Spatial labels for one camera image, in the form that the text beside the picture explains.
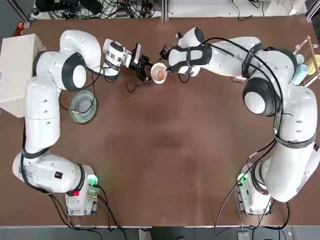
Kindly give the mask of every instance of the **cardboard box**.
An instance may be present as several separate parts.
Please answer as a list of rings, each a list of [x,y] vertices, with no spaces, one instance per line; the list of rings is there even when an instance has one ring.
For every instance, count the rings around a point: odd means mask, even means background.
[[[26,84],[33,76],[38,52],[46,50],[36,34],[2,40],[0,53],[0,108],[21,118],[25,116]]]

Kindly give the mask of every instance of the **wire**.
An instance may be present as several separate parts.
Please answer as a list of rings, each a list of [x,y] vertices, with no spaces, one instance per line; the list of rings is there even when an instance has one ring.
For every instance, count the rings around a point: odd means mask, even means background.
[[[237,46],[238,48],[240,48],[241,50],[245,51],[245,52],[249,52],[249,50],[247,50],[245,47],[229,40],[229,39],[226,39],[226,38],[223,38],[223,37],[211,37],[207,40],[205,40],[202,44],[205,44],[207,43],[208,41],[211,41],[211,40],[221,40],[221,41],[225,41],[225,42],[228,42],[230,44],[233,44],[235,46]],[[272,75],[272,77],[274,78],[274,81],[276,82],[276,85],[278,87],[278,90],[279,90],[279,94],[280,94],[280,102],[281,102],[281,106],[280,106],[280,109],[281,109],[281,114],[280,114],[280,121],[279,121],[279,126],[278,126],[278,129],[276,128],[275,124],[276,124],[276,115],[277,115],[277,111],[275,111],[275,114],[274,114],[274,121],[273,121],[273,127],[276,131],[276,136],[279,136],[280,135],[280,129],[281,129],[281,125],[282,125],[282,119],[283,119],[283,114],[284,114],[284,96],[283,96],[283,92],[282,92],[282,89],[281,89],[281,86],[280,86],[280,83],[279,83],[279,80],[277,78],[277,76],[275,75],[275,73],[271,70],[271,68],[265,63],[265,61],[263,61],[260,57],[258,57],[257,55],[253,54],[253,57],[256,58],[258,61],[260,61],[260,63],[262,63],[263,66],[265,66],[268,71],[270,72],[270,74]],[[263,72],[260,68],[254,66],[256,70],[260,71],[262,74],[265,75],[265,77],[267,77],[267,79],[271,82],[271,79],[266,75],[265,72]],[[276,89],[275,89],[275,86],[272,84],[271,82],[271,85],[275,91],[275,93],[277,93]]]
[[[220,217],[220,214],[221,214],[221,211],[225,205],[225,203],[227,202],[228,198],[230,197],[231,193],[234,191],[234,189],[237,187],[237,185],[239,184],[239,182],[243,179],[243,177],[250,171],[250,169],[253,168],[253,166],[255,166],[262,158],[264,158],[275,146],[276,144],[273,143],[271,145],[271,147],[261,156],[259,157],[248,169],[247,171],[242,175],[242,177],[240,177],[240,179],[235,183],[235,185],[232,187],[232,189],[230,190],[230,192],[227,194],[226,198],[224,199],[221,207],[220,207],[220,210],[218,212],[218,215],[216,217],[216,220],[215,220],[215,223],[214,223],[214,228],[213,228],[213,235],[216,236],[216,227],[217,227],[217,223],[218,223],[218,220],[219,220],[219,217]]]
[[[194,240],[197,240],[197,233],[198,233],[198,228],[195,228],[195,233],[194,233]]]
[[[125,237],[125,240],[128,240],[128,237],[127,237],[127,234],[126,234],[125,230],[118,224],[118,222],[115,219],[115,216],[114,216],[113,212],[110,209],[110,206],[109,206],[109,203],[108,203],[108,199],[107,199],[107,194],[106,194],[105,190],[100,185],[98,187],[99,187],[99,189],[102,190],[105,199],[103,197],[101,197],[100,195],[98,196],[98,198],[101,199],[104,202],[105,206],[108,209],[109,214],[111,215],[111,217],[112,217],[112,219],[114,221],[115,226],[120,230],[120,232],[122,232],[122,234]]]
[[[281,229],[280,230],[282,233],[283,233],[283,236],[284,236],[284,240],[287,240],[287,237],[286,237],[286,235],[285,235],[285,232],[284,232],[284,230],[283,229]]]
[[[68,112],[72,112],[72,113],[75,113],[75,114],[85,114],[86,112],[88,112],[88,111],[92,108],[92,106],[94,105],[94,102],[95,102],[95,99],[96,99],[95,82],[96,82],[96,81],[98,80],[98,78],[101,76],[101,69],[102,69],[102,67],[100,67],[99,74],[98,74],[98,76],[97,76],[95,79],[94,79],[93,71],[91,71],[92,83],[91,83],[90,85],[88,85],[88,86],[84,86],[84,87],[80,88],[81,90],[83,90],[83,89],[86,89],[86,88],[90,87],[91,85],[93,86],[93,99],[92,99],[91,104],[90,104],[90,106],[88,107],[87,110],[85,110],[85,111],[80,111],[79,109],[66,108],[66,107],[63,106],[63,105],[60,103],[60,101],[59,101],[60,107],[62,107],[64,110],[66,110],[66,111],[68,111]]]
[[[190,74],[188,74],[188,79],[187,79],[186,81],[182,81],[182,79],[181,79],[181,76],[180,76],[180,75],[182,75],[182,74],[178,73],[179,80],[180,80],[180,82],[181,82],[181,83],[186,84],[187,82],[189,82]]]
[[[23,149],[25,149],[25,146],[26,146],[26,139],[27,139],[26,137],[27,137],[27,136],[26,136],[26,123],[24,123],[23,135],[22,135],[22,148],[23,148]],[[58,208],[58,206],[57,206],[57,203],[58,203],[58,205],[60,206],[60,209],[62,210],[63,216],[64,216],[66,219],[68,219],[68,217],[66,216],[66,213],[64,212],[64,209],[63,209],[61,203],[56,199],[56,197],[52,194],[52,192],[48,192],[48,191],[45,190],[45,189],[42,189],[42,188],[39,188],[39,187],[36,187],[36,186],[31,185],[31,183],[29,182],[29,180],[28,180],[27,177],[26,177],[26,172],[25,172],[25,169],[24,169],[24,156],[23,156],[22,154],[21,154],[21,157],[20,157],[20,168],[21,168],[22,179],[23,179],[23,181],[25,182],[25,184],[26,184],[27,186],[29,186],[30,188],[38,191],[38,192],[41,192],[41,193],[43,193],[43,194],[47,194],[47,195],[51,198],[51,200],[52,200],[52,202],[53,202],[53,204],[54,204],[54,207],[55,207],[55,209],[57,210],[57,213],[58,213],[61,221],[62,221],[68,228],[70,228],[70,229],[72,229],[72,230],[77,230],[77,231],[87,231],[87,232],[92,232],[92,233],[99,234],[101,240],[103,240],[102,235],[101,235],[99,232],[94,231],[94,230],[98,229],[97,227],[93,227],[93,228],[76,227],[76,226],[74,226],[74,225],[68,220],[68,222],[70,223],[70,225],[69,225],[69,224],[64,220],[64,218],[62,217],[62,215],[61,215],[61,213],[60,213],[60,211],[59,211],[59,208]]]
[[[128,91],[128,93],[133,93],[136,90],[138,84],[135,84],[134,88],[130,90],[129,87],[128,87],[128,81],[127,81],[127,74],[126,73],[124,73],[124,77],[125,77],[126,90]]]
[[[219,236],[220,234],[223,234],[225,231],[227,231],[230,227],[226,227],[225,229],[223,229],[222,231],[218,232],[216,235],[214,236]]]
[[[251,18],[253,15],[250,15],[250,16],[246,16],[246,17],[244,17],[243,19],[240,19],[240,10],[239,10],[239,8],[238,8],[238,6],[234,3],[234,0],[230,0],[231,1],[231,3],[236,7],[236,9],[237,9],[237,13],[238,13],[238,20],[240,21],[240,22],[243,22],[244,20],[247,20],[247,19],[249,19],[249,18]]]
[[[104,80],[106,80],[110,84],[114,84],[117,81],[117,78],[115,80],[108,79],[108,77],[105,75],[105,73],[106,73],[105,69],[111,69],[111,67],[104,67],[103,68],[103,78],[104,78]]]
[[[248,158],[247,158],[247,160],[246,160],[246,165],[247,165],[247,167],[249,167],[249,160],[253,157],[253,156],[255,156],[255,155],[257,155],[258,153],[260,153],[260,152],[262,152],[262,151],[264,151],[265,149],[267,149],[268,147],[270,147],[271,146],[271,144],[273,144],[275,142],[275,139],[273,139],[268,145],[266,145],[265,147],[263,147],[263,148],[261,148],[261,149],[259,149],[258,151],[256,151],[256,152],[254,152],[253,154],[251,154]]]
[[[281,226],[281,227],[264,226],[264,228],[272,229],[272,230],[283,230],[283,229],[285,229],[289,224],[289,220],[290,220],[290,216],[291,216],[291,210],[290,210],[289,202],[286,202],[286,208],[287,208],[287,217],[286,217],[286,221],[285,221],[283,226]]]
[[[229,51],[227,51],[227,50],[225,50],[225,49],[222,49],[222,48],[220,48],[220,47],[218,47],[218,46],[216,46],[216,45],[213,45],[213,44],[211,44],[211,43],[207,43],[207,41],[209,41],[210,39],[211,39],[211,38],[209,38],[208,40],[204,41],[202,44],[203,44],[203,45],[209,45],[209,46],[211,46],[211,47],[213,47],[213,48],[215,48],[215,49],[218,49],[218,50],[226,53],[227,55],[230,55],[230,56],[236,58],[236,56],[235,56],[234,54],[232,54],[231,52],[229,52]],[[272,81],[271,81],[270,77],[269,77],[264,71],[262,71],[259,67],[255,66],[255,65],[253,65],[253,64],[250,64],[249,66],[252,67],[252,68],[254,68],[255,70],[258,70],[259,72],[261,72],[261,73],[264,75],[264,77],[271,83],[274,92],[276,92],[276,89],[275,89],[274,85],[272,84]],[[275,102],[275,103],[277,102],[276,94],[274,94],[274,102]],[[277,105],[276,105],[276,104],[274,105],[274,112],[275,112],[275,113],[277,112]],[[275,125],[276,125],[276,115],[274,115],[274,119],[273,119],[273,127],[274,127],[274,128],[275,128]]]
[[[264,0],[248,0],[249,3],[251,3],[256,9],[259,9],[262,3],[262,16],[265,16],[265,11],[264,11]]]
[[[265,207],[265,209],[264,209],[264,211],[263,211],[263,214],[262,214],[262,216],[261,216],[261,219],[260,219],[259,222],[258,222],[258,225],[257,225],[255,228],[253,228],[253,231],[252,231],[252,240],[254,240],[255,230],[257,230],[257,229],[260,227],[260,224],[261,224],[261,222],[262,222],[262,219],[264,218],[264,215],[266,214],[266,211],[267,211],[267,208],[268,208],[270,202],[271,202],[271,196],[270,196],[270,198],[269,198],[268,204],[266,205],[266,207]]]
[[[241,229],[244,228],[244,224],[242,222],[242,216],[241,216],[241,211],[240,211],[240,201],[239,201],[239,191],[238,191],[238,186],[235,188],[235,201],[236,201],[236,206],[238,208],[238,213],[239,213],[239,218],[240,218],[240,223],[241,223]]]
[[[105,192],[105,190],[103,189],[103,188],[100,188],[101,190],[102,190],[102,192],[103,192],[103,195],[104,195],[104,198],[105,198],[105,202],[106,202],[106,204],[108,204],[108,206],[109,206],[109,202],[108,202],[108,198],[107,198],[107,194],[106,194],[106,192]],[[115,230],[115,228],[111,228],[110,227],[110,220],[111,220],[111,209],[109,208],[109,207],[107,207],[107,210],[108,210],[108,230],[110,231],[110,232],[112,232],[113,230]]]

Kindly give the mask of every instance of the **white cup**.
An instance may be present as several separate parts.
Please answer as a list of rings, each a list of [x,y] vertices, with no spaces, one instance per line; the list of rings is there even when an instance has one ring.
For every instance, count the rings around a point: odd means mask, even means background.
[[[166,77],[168,75],[168,72],[166,70],[167,70],[167,67],[162,62],[157,62],[156,64],[154,64],[152,66],[151,71],[150,71],[150,75],[156,84],[163,84],[165,82]],[[163,72],[163,79],[162,80],[158,79],[159,71]]]

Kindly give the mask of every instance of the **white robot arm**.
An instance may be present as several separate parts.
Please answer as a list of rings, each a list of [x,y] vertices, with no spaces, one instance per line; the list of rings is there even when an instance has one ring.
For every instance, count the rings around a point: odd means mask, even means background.
[[[177,46],[160,52],[168,60],[169,71],[195,76],[203,68],[222,76],[242,75],[248,79],[243,90],[248,110],[257,115],[275,115],[278,124],[281,118],[281,125],[274,126],[273,153],[253,166],[240,186],[246,213],[263,214],[269,209],[270,197],[280,202],[293,198],[320,161],[319,147],[315,144],[316,97],[311,89],[291,83],[297,67],[293,53],[285,49],[265,50],[256,37],[230,39],[243,49],[229,40],[206,44],[198,28],[183,37],[181,33],[177,36]],[[267,63],[274,75],[254,55]]]
[[[114,83],[119,76],[121,66],[126,66],[136,71],[136,76],[141,81],[147,81],[151,78],[150,73],[146,72],[146,67],[153,66],[150,59],[142,54],[142,47],[136,43],[132,52],[128,51],[119,42],[106,39],[103,44],[105,60],[103,63],[105,78]]]
[[[21,181],[48,193],[66,193],[69,215],[90,215],[96,199],[88,197],[88,177],[94,176],[94,171],[48,150],[60,137],[61,90],[82,89],[87,68],[95,71],[100,62],[96,57],[101,56],[101,49],[95,37],[77,30],[65,31],[60,47],[60,52],[39,52],[34,59],[34,77],[25,90],[22,151],[12,171]]]

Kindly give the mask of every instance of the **brown table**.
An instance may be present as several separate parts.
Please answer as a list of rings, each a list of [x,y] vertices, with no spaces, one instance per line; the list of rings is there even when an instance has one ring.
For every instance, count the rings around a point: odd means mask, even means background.
[[[177,32],[201,28],[207,38],[255,36],[267,46],[293,50],[313,26],[303,15],[291,17],[93,19],[33,21],[26,34],[36,33],[50,50],[59,50],[64,30],[78,29],[143,53],[156,62],[165,43],[175,43]],[[247,157],[273,137],[271,118],[250,114],[242,101],[243,84],[206,70],[179,82],[170,74],[162,85],[139,83],[132,94],[134,73],[121,71],[115,84],[101,78],[96,84],[98,111],[87,125],[75,123],[61,110],[61,137],[51,151],[73,162],[92,166],[102,179],[111,208],[123,226],[212,226],[220,205],[236,181]],[[312,90],[320,99],[320,83]],[[64,92],[69,106],[73,93]],[[62,225],[51,200],[14,177],[12,163],[20,151],[23,119],[0,116],[0,226]],[[290,225],[320,225],[316,170],[298,196],[290,201]],[[75,224],[107,225],[107,211],[74,219]],[[284,204],[276,204],[265,225],[282,225]],[[244,223],[257,225],[258,218]],[[218,225],[239,225],[234,194],[227,201]]]

